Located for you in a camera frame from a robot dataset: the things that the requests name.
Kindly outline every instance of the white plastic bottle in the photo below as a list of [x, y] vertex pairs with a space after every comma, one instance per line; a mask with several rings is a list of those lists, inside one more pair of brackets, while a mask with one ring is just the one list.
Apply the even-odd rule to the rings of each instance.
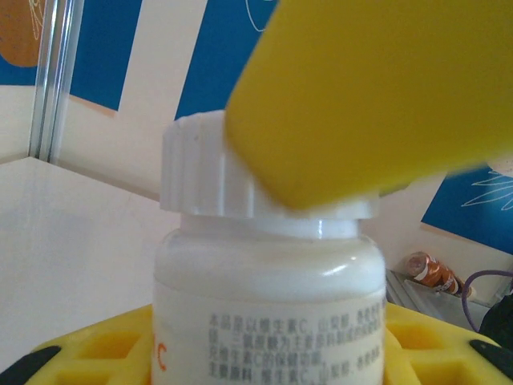
[[223, 118], [164, 136], [161, 207], [182, 221], [156, 259], [153, 385], [381, 384], [385, 265], [358, 231], [371, 203], [278, 207], [224, 147]]

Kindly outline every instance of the white wall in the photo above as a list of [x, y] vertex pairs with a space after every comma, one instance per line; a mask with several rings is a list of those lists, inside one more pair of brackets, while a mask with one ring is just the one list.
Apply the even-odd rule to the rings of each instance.
[[28, 155], [34, 87], [0, 86], [0, 163]]
[[[414, 251], [431, 253], [463, 279], [478, 270], [513, 267], [510, 254], [421, 223], [443, 177], [439, 175], [415, 182], [402, 191], [383, 197], [379, 217], [363, 223], [364, 232], [385, 254], [388, 267], [404, 272], [404, 257]], [[487, 302], [500, 284], [499, 278], [480, 278], [473, 286], [478, 298]]]
[[158, 197], [162, 133], [175, 116], [206, 3], [143, 2], [119, 111], [71, 97], [58, 164]]

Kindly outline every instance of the white table surface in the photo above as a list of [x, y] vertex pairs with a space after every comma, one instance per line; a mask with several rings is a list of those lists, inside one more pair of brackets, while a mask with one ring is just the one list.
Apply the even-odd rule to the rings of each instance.
[[0, 165], [0, 371], [41, 342], [151, 301], [178, 216], [27, 158]]

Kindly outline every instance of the yellow object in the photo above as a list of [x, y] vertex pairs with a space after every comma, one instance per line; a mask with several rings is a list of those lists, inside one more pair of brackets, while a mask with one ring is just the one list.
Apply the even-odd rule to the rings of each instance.
[[[384, 385], [511, 384], [469, 346], [482, 335], [391, 304], [386, 327]], [[62, 350], [26, 385], [150, 385], [152, 344], [146, 306], [39, 346]]]
[[226, 136], [293, 209], [513, 151], [508, 0], [280, 0]]

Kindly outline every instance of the bottle neck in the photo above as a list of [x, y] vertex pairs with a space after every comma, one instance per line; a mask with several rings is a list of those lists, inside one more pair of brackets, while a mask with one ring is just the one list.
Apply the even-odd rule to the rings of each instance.
[[347, 239], [359, 235], [357, 220], [261, 219], [185, 215], [180, 228], [203, 235], [258, 237], [263, 234], [300, 239]]

